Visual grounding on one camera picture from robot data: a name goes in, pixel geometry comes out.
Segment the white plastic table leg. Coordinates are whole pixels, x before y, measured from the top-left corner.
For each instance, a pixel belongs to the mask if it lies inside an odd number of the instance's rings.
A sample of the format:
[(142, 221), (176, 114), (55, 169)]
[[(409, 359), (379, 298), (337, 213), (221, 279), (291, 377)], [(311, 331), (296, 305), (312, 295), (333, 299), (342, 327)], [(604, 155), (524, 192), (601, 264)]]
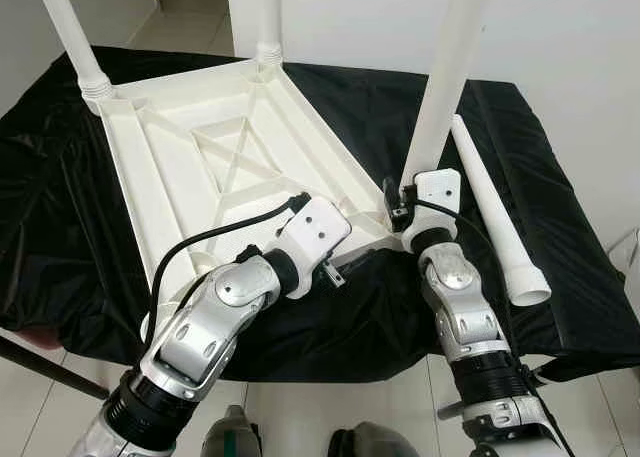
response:
[(490, 0), (448, 0), (410, 149), (399, 179), (411, 186), (420, 172), (438, 169), (449, 128), (474, 59)]
[(116, 92), (93, 54), (90, 41), (77, 18), (70, 0), (42, 0), (55, 31), (76, 72), (77, 85), (87, 108), (101, 117), (102, 104), (114, 99)]
[(547, 302), (552, 297), (548, 280), (531, 260), (461, 115), (454, 114), (451, 118), (451, 136), (460, 154), (463, 172), (474, 192), (486, 233), (493, 243), (508, 301), (520, 307)]
[(282, 0), (261, 0), (261, 4), (255, 60), (260, 68), (278, 67), (283, 61)]

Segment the white plastic table top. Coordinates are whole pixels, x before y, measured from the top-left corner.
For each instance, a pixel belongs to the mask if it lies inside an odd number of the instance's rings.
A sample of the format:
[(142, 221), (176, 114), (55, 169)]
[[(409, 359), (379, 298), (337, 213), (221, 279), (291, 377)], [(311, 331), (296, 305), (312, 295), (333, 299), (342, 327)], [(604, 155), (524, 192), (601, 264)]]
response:
[(248, 245), (268, 245), (274, 218), (179, 251), (184, 238), (265, 213), (306, 192), (338, 207), (351, 233), (337, 266), (398, 250), (380, 184), (397, 179), (387, 155), (356, 134), (362, 106), (397, 74), (189, 53), (111, 50), (101, 68), (114, 96), (99, 114), (147, 277), (163, 275), (160, 309)]

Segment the silver robot left leg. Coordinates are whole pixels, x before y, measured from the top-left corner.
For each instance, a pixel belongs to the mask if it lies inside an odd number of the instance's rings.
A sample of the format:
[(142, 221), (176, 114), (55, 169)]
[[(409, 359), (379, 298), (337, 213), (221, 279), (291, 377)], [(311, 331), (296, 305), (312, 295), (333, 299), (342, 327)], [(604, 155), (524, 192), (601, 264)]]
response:
[(207, 430), (201, 457), (264, 457), (259, 426), (242, 405), (229, 405), (225, 416)]

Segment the black tablecloth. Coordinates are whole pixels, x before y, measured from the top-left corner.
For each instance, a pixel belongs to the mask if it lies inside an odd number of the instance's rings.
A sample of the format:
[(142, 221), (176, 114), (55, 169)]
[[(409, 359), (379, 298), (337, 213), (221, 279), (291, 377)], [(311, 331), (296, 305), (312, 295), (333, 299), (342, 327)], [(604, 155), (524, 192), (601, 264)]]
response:
[[(424, 74), (303, 63), (285, 72), (375, 181), (401, 173)], [(521, 91), (472, 79), (460, 115), (552, 291), (513, 310), (518, 351), (548, 356), (547, 379), (639, 364), (620, 275)], [(342, 287), (260, 316), (224, 378), (369, 383), (440, 352), (415, 257), (366, 253), (340, 274)], [(147, 284), (108, 138), (58, 56), (0, 117), (0, 328), (45, 329), (73, 355), (132, 365)]]

